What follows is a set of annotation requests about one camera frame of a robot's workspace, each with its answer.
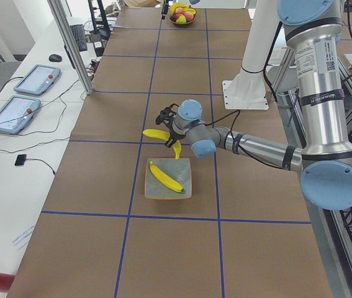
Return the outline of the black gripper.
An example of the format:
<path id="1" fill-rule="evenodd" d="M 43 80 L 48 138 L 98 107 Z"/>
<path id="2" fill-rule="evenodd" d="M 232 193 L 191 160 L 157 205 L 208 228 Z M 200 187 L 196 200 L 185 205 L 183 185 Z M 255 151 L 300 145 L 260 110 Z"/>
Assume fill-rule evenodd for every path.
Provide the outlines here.
<path id="1" fill-rule="evenodd" d="M 163 0 L 163 4 L 161 7 L 161 18 L 162 19 L 166 18 L 168 11 L 169 11 L 169 0 Z"/>
<path id="2" fill-rule="evenodd" d="M 170 132 L 165 142 L 165 145 L 167 147 L 172 147 L 176 144 L 177 141 L 180 141 L 184 138 L 184 135 L 177 134 L 173 128 L 173 121 L 176 116 L 176 112 L 173 110 L 174 106 L 179 107 L 177 104 L 172 103 L 170 106 L 167 106 L 163 110 L 161 110 L 159 115 L 155 119 L 156 125 L 164 124 Z"/>

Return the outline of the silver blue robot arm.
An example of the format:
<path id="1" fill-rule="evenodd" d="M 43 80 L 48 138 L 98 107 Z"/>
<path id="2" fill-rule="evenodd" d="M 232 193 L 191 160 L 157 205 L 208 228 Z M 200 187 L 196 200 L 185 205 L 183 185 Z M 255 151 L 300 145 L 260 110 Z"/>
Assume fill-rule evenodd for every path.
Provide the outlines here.
<path id="1" fill-rule="evenodd" d="M 266 92 L 278 106 L 300 110 L 305 146 L 265 140 L 202 120 L 202 106 L 185 100 L 164 108 L 157 124 L 167 146 L 187 139 L 196 157 L 221 148 L 299 175 L 304 197 L 326 210 L 352 207 L 352 143 L 348 138 L 336 45 L 343 1 L 258 1 L 240 72 L 224 81 L 225 108 L 265 111 Z"/>

